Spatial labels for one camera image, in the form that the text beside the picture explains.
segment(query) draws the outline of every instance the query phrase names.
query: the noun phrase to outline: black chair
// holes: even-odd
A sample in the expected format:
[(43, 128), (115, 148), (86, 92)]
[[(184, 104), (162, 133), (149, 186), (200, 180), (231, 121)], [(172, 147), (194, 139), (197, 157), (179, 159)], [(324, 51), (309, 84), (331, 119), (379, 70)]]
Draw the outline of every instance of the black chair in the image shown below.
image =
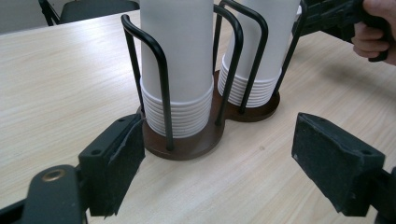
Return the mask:
[(139, 4), (128, 0), (80, 0), (64, 4), (59, 16), (47, 0), (38, 0), (47, 24), (64, 24), (73, 21), (108, 16), (112, 14), (138, 10)]

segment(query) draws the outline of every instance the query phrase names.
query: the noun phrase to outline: black plastic part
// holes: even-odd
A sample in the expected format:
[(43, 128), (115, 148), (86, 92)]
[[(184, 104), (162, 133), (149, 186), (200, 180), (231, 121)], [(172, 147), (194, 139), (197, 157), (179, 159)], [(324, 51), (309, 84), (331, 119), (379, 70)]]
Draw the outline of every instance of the black plastic part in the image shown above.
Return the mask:
[(300, 113), (291, 154), (338, 212), (366, 216), (383, 153), (326, 119)]
[(140, 115), (115, 121), (79, 156), (92, 216), (117, 214), (141, 161), (145, 158)]
[(22, 219), (23, 207), (25, 200), (11, 204), (0, 210), (0, 223), (2, 224), (19, 224)]
[(21, 223), (81, 224), (85, 222), (78, 176), (73, 166), (54, 166), (40, 172), (32, 179)]
[[(380, 17), (368, 14), (363, 0), (303, 0), (308, 6), (307, 20), (301, 35), (323, 31), (329, 35), (351, 42), (355, 36), (354, 24), (363, 21), (370, 27), (381, 29), (385, 34), (381, 40), (392, 39), (389, 24)], [(369, 62), (381, 62), (388, 57), (388, 51), (380, 52)]]
[(396, 221), (391, 221), (388, 220), (387, 218), (381, 216), (381, 214), (378, 213), (378, 215), (375, 218), (374, 224), (395, 224)]
[[(384, 32), (384, 35), (382, 36), (381, 40), (389, 41), (389, 38), (391, 37), (389, 24), (384, 18), (376, 17), (368, 14), (363, 8), (363, 0), (355, 0), (354, 9), (356, 10), (355, 14), (357, 15), (357, 17), (361, 21), (363, 21), (367, 26), (380, 29)], [(371, 63), (382, 62), (387, 58), (388, 58), (388, 51), (386, 50), (380, 52), (377, 57), (370, 58), (369, 62)]]
[(137, 61), (136, 50), (134, 47), (134, 37), (143, 41), (154, 53), (157, 60), (158, 69), (160, 72), (161, 95), (163, 98), (163, 118), (165, 124), (166, 134), (166, 149), (172, 151), (175, 148), (173, 131), (172, 131), (172, 116), (171, 116), (171, 100), (169, 93), (169, 76), (168, 64), (166, 61), (165, 53), (160, 44), (149, 34), (133, 25), (128, 15), (121, 16), (121, 22), (125, 31), (125, 37), (128, 44), (128, 50), (131, 55), (131, 63), (134, 69), (134, 79), (136, 86), (138, 86), (140, 104), (143, 106), (142, 93), (140, 88), (140, 71)]
[(396, 176), (384, 170), (372, 179), (370, 204), (378, 210), (382, 220), (396, 223)]

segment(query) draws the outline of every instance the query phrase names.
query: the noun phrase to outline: black clamp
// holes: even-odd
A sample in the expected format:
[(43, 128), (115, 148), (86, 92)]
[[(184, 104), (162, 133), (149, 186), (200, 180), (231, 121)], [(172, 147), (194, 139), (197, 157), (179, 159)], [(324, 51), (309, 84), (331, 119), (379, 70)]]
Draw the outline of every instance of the black clamp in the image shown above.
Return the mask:
[[(389, 24), (380, 17), (368, 14), (363, 8), (363, 0), (303, 0), (308, 7), (307, 19), (302, 35), (322, 31), (329, 35), (350, 42), (355, 36), (354, 24), (363, 21), (370, 27), (384, 32), (382, 40), (392, 39)], [(383, 51), (370, 62), (386, 60), (388, 52)]]
[(116, 120), (79, 155), (79, 165), (54, 166), (31, 181), (26, 199), (0, 210), (1, 223), (88, 223), (117, 214), (145, 158), (140, 115)]
[(372, 205), (375, 223), (396, 222), (396, 168), (382, 169), (380, 151), (326, 119), (300, 113), (291, 155), (337, 212), (365, 217)]

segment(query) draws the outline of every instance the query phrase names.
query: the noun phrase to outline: black handle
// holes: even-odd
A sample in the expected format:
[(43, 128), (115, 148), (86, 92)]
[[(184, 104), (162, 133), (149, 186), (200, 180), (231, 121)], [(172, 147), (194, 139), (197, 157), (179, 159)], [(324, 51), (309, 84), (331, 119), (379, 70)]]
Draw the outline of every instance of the black handle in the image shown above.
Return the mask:
[[(368, 14), (366, 10), (364, 10), (363, 8), (363, 0), (355, 0), (354, 8), (356, 9), (356, 15), (362, 22), (364, 22), (367, 26), (380, 29), (384, 32), (384, 35), (380, 40), (383, 41), (390, 40), (391, 35), (390, 35), (389, 24), (384, 18)], [(371, 63), (382, 62), (387, 58), (388, 58), (388, 51), (386, 50), (380, 52), (377, 57), (370, 58), (369, 62)]]

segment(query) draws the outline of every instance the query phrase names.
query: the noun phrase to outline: black wire holder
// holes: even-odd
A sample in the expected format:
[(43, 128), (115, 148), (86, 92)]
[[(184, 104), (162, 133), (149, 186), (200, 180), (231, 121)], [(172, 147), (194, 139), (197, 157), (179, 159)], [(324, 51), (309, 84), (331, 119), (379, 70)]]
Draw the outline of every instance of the black wire holder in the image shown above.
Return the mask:
[[(214, 12), (224, 17), (233, 27), (235, 36), (235, 45), (233, 50), (232, 63), (235, 64), (227, 78), (227, 83), (229, 87), (225, 88), (225, 92), (231, 91), (231, 86), (233, 83), (234, 73), (236, 72), (236, 65), (239, 62), (243, 47), (243, 32), (239, 21), (236, 17), (228, 10), (214, 5)], [(159, 45), (159, 43), (149, 34), (137, 28), (130, 22), (128, 15), (121, 16), (122, 25), (124, 27), (125, 36), (127, 40), (128, 50), (131, 57), (131, 63), (134, 70), (134, 79), (137, 87), (139, 101), (140, 101), (140, 112), (144, 112), (144, 103), (142, 98), (142, 92), (140, 87), (140, 70), (139, 64), (136, 56), (136, 48), (134, 45), (134, 37), (140, 39), (153, 51), (160, 72), (161, 81), (161, 91), (163, 98), (163, 116), (165, 121), (165, 132), (166, 136), (163, 137), (150, 129), (147, 122), (144, 122), (143, 132), (145, 138), (146, 149), (153, 154), (166, 158), (169, 160), (190, 160), (199, 157), (206, 152), (210, 151), (213, 147), (217, 145), (224, 130), (224, 122), (216, 122), (216, 120), (222, 120), (224, 118), (225, 107), (228, 101), (227, 93), (219, 102), (214, 99), (212, 101), (212, 108), (210, 111), (209, 122), (204, 127), (202, 131), (193, 137), (174, 139), (172, 134), (172, 116), (171, 116), (171, 106), (170, 106), (170, 95), (169, 95), (169, 80), (168, 80), (168, 70), (166, 65), (165, 54)]]
[[(236, 73), (236, 68), (239, 63), (239, 59), (242, 53), (244, 36), (242, 27), (233, 13), (227, 10), (225, 7), (231, 7), (234, 10), (242, 13), (254, 21), (256, 21), (261, 29), (262, 36), (259, 42), (259, 47), (256, 52), (254, 63), (250, 72), (250, 76), (247, 82), (247, 87), (244, 93), (243, 101), (240, 106), (232, 105), (228, 103), (233, 80)], [(245, 7), (241, 4), (236, 3), (233, 0), (222, 0), (219, 5), (214, 5), (214, 12), (217, 14), (216, 27), (214, 34), (213, 44), (213, 73), (215, 80), (215, 87), (213, 91), (212, 106), (209, 116), (209, 122), (206, 124), (203, 130), (192, 137), (187, 138), (174, 138), (172, 133), (172, 116), (171, 116), (171, 105), (170, 105), (170, 93), (169, 93), (169, 78), (168, 69), (166, 64), (166, 56), (159, 43), (149, 34), (133, 25), (128, 15), (122, 15), (121, 21), (124, 27), (125, 37), (130, 53), (132, 68), (134, 71), (134, 80), (137, 87), (140, 108), (139, 112), (145, 117), (145, 107), (142, 98), (142, 91), (140, 86), (141, 73), (136, 55), (136, 48), (134, 44), (134, 37), (145, 43), (150, 50), (154, 53), (157, 60), (160, 81), (161, 81), (161, 93), (163, 98), (163, 116), (165, 124), (165, 136), (155, 133), (145, 121), (143, 124), (143, 133), (145, 139), (145, 146), (151, 153), (169, 160), (184, 161), (197, 158), (201, 155), (206, 154), (213, 149), (224, 131), (224, 121), (226, 119), (232, 119), (242, 122), (254, 122), (266, 119), (273, 115), (279, 105), (280, 97), (278, 88), (274, 91), (270, 101), (263, 106), (257, 108), (246, 108), (248, 97), (253, 87), (254, 79), (257, 75), (257, 71), (262, 60), (262, 55), (265, 50), (265, 45), (268, 39), (268, 26), (265, 19), (258, 12)], [(231, 65), (229, 73), (226, 79), (226, 84), (222, 96), (219, 95), (217, 89), (217, 82), (219, 80), (219, 72), (215, 73), (217, 54), (219, 49), (219, 36), (222, 24), (222, 18), (226, 19), (228, 23), (233, 27), (234, 34), (234, 46)], [(288, 55), (283, 64), (281, 78), (286, 73), (289, 65), (292, 53), (297, 45), (299, 34), (301, 33), (304, 20), (299, 21), (294, 38), (290, 44)]]

